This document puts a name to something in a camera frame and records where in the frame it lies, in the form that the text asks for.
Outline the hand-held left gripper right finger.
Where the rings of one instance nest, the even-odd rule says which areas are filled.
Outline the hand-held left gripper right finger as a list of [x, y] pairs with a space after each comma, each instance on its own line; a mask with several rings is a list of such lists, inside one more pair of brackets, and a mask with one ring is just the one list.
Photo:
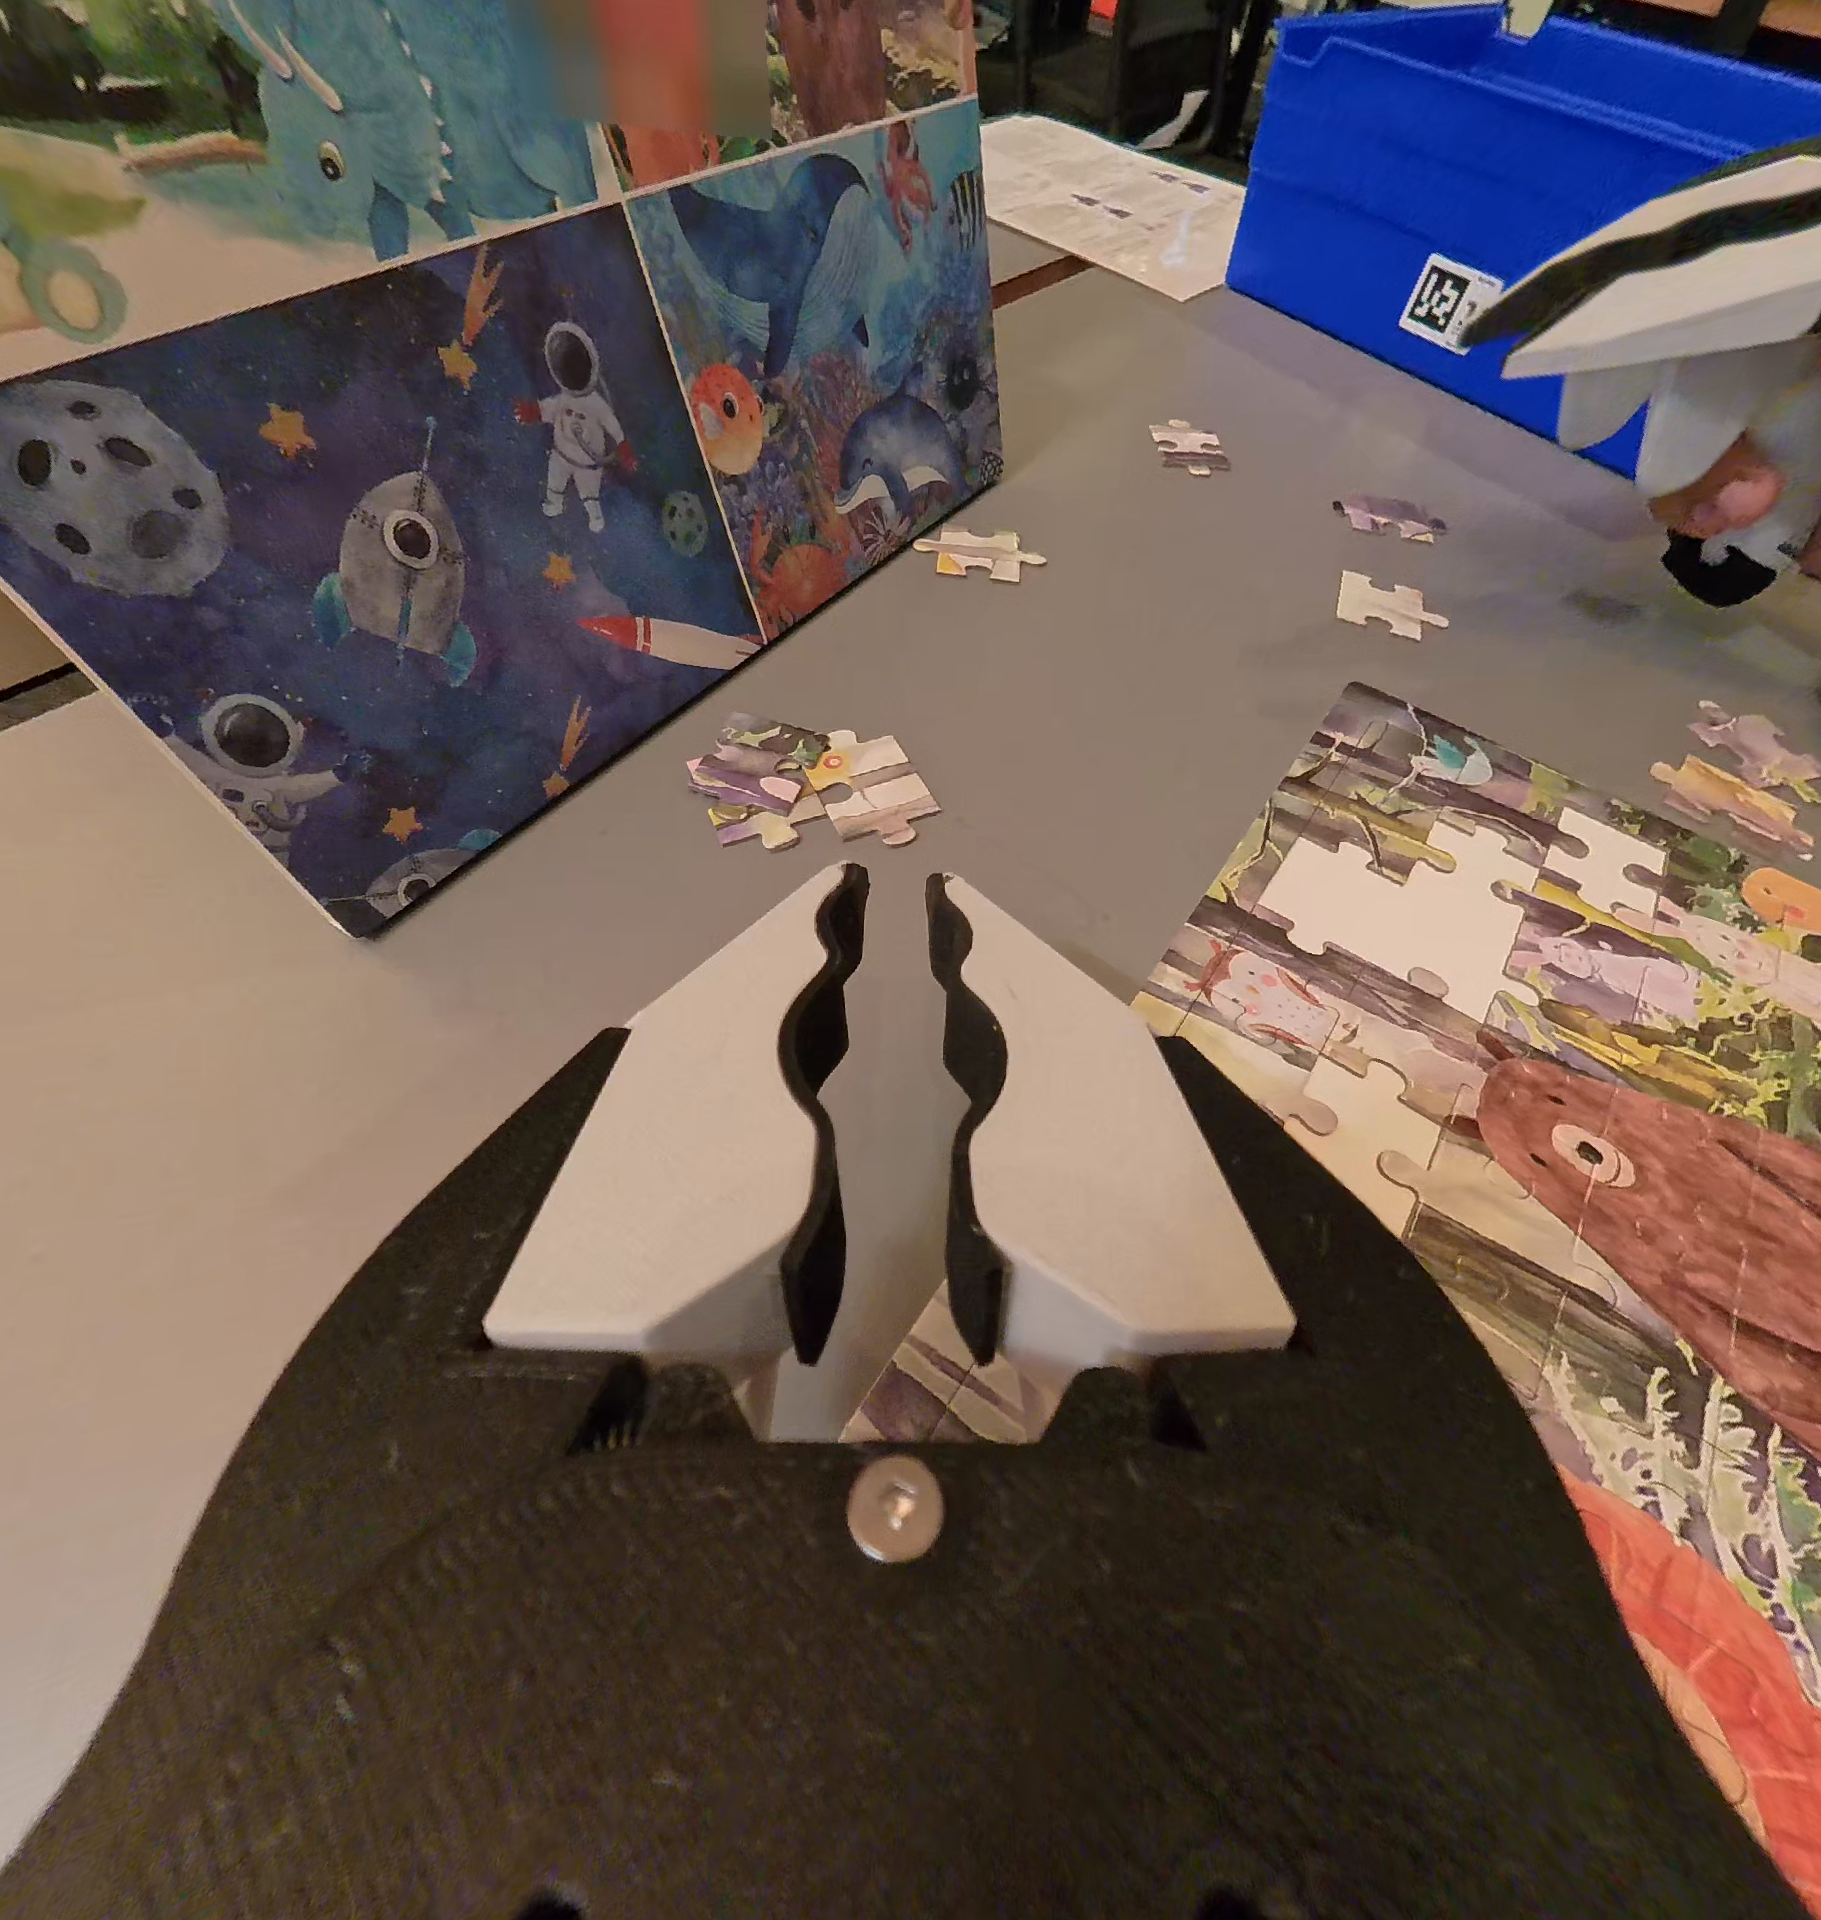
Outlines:
[[968, 882], [926, 885], [949, 1148], [946, 1274], [970, 1356], [1036, 1380], [1279, 1351], [1297, 1317], [1153, 1030]]

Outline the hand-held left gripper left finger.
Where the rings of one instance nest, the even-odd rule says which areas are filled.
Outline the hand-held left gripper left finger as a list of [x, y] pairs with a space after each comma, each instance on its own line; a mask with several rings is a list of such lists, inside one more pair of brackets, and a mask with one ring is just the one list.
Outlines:
[[485, 1336], [764, 1370], [820, 1362], [846, 1227], [822, 1088], [849, 1048], [868, 871], [837, 861], [610, 1034], [587, 1120]]

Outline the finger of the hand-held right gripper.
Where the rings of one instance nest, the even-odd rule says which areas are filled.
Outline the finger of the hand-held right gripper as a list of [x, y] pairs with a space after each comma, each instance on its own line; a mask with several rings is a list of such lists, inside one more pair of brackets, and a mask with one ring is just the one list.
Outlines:
[[1504, 297], [1503, 375], [1559, 378], [1555, 438], [1584, 450], [1626, 425], [1676, 363], [1820, 330], [1821, 231], [1739, 238], [1688, 259], [1659, 259], [1655, 231], [1601, 231]]
[[[1586, 234], [1567, 252], [1601, 231], [1626, 238], [1655, 231], [1659, 259], [1688, 259], [1739, 238], [1821, 231], [1821, 135], [1754, 152], [1686, 181]], [[1465, 330], [1465, 345], [1510, 343], [1503, 334], [1503, 300], [1521, 280], [1476, 313]]]

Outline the olive branch puzzle piece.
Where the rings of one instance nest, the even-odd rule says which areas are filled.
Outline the olive branch puzzle piece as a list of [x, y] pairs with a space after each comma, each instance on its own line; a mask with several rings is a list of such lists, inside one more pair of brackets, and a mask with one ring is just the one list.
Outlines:
[[1373, 804], [1343, 797], [1299, 775], [1283, 779], [1282, 794], [1306, 808], [1299, 839], [1328, 850], [1354, 843], [1367, 854], [1367, 865], [1378, 876], [1406, 884], [1419, 865], [1444, 874], [1457, 868], [1452, 854], [1433, 849], [1422, 834], [1410, 831], [1404, 822]]

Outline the partly assembled forest jigsaw puzzle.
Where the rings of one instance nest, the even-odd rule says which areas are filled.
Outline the partly assembled forest jigsaw puzzle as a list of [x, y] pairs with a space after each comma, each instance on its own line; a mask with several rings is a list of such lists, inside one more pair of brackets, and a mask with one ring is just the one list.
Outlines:
[[1288, 775], [1457, 868], [1378, 876], [1279, 783], [1135, 1010], [1439, 1284], [1821, 1917], [1821, 887], [1361, 684]]

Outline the person's right hand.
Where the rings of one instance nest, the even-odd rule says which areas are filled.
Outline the person's right hand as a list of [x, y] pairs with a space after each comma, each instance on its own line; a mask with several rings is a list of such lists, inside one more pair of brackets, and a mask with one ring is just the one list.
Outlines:
[[[1796, 493], [1797, 475], [1768, 450], [1754, 430], [1744, 430], [1710, 468], [1691, 478], [1679, 492], [1657, 496], [1652, 516], [1673, 535], [1699, 541], [1708, 547], [1722, 543], [1737, 547]], [[1800, 501], [1800, 516], [1809, 520], [1793, 541], [1793, 562], [1821, 585], [1821, 493]]]

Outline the lilac puzzle piece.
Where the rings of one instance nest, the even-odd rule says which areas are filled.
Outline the lilac puzzle piece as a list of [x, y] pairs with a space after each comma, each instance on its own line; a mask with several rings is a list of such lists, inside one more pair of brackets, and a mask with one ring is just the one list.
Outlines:
[[1732, 714], [1714, 702], [1701, 702], [1691, 735], [1703, 748], [1724, 755], [1737, 779], [1750, 786], [1792, 792], [1809, 804], [1820, 800], [1821, 762], [1793, 751], [1769, 719], [1754, 712]]

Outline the yellow pink puzzle piece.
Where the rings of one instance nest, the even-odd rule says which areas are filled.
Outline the yellow pink puzzle piece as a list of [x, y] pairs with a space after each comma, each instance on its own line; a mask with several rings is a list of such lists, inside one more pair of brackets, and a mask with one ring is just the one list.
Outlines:
[[1814, 855], [1814, 841], [1800, 826], [1796, 804], [1768, 794], [1736, 771], [1691, 755], [1679, 765], [1655, 763], [1650, 774], [1664, 792], [1664, 807], [1683, 819], [1699, 826], [1729, 826], [1753, 841], [1788, 850], [1796, 859]]

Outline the blue plastic bin white label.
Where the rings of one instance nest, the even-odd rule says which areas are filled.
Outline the blue plastic bin white label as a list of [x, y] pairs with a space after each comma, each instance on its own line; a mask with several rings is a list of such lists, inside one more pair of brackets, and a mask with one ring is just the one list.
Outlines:
[[[1504, 5], [1283, 27], [1231, 288], [1557, 439], [1562, 380], [1504, 380], [1476, 313], [1586, 234], [1821, 135], [1821, 79]], [[1640, 485], [1652, 399], [1584, 448]]]

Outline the purple green joined puzzle pieces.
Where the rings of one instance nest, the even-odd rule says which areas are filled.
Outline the purple green joined puzzle pieces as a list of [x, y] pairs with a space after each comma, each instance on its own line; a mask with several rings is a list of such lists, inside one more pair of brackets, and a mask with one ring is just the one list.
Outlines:
[[710, 753], [685, 762], [691, 789], [705, 802], [719, 843], [793, 847], [800, 826], [828, 816], [811, 775], [829, 748], [828, 733], [730, 712]]

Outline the printed paper sheet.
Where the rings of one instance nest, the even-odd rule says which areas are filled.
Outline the printed paper sheet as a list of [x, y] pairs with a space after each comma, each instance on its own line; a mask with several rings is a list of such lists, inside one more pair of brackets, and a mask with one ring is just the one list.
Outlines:
[[992, 223], [1172, 300], [1227, 279], [1244, 192], [1040, 115], [982, 124]]

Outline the yellow white puzzle piece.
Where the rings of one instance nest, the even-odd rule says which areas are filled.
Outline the yellow white puzzle piece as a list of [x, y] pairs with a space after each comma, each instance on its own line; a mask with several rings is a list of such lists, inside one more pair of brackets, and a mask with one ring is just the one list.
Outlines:
[[1047, 564], [1041, 553], [1027, 548], [1014, 529], [977, 534], [957, 523], [948, 523], [932, 538], [916, 541], [912, 550], [930, 555], [935, 572], [942, 579], [982, 575], [997, 585], [1021, 585], [1027, 571]]

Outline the illustrated jigsaw puzzle box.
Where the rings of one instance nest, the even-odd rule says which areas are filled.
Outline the illustrated jigsaw puzzle box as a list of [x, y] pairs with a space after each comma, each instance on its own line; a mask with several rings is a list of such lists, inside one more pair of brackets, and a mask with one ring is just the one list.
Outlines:
[[0, 5], [0, 585], [351, 934], [994, 485], [968, 5]]

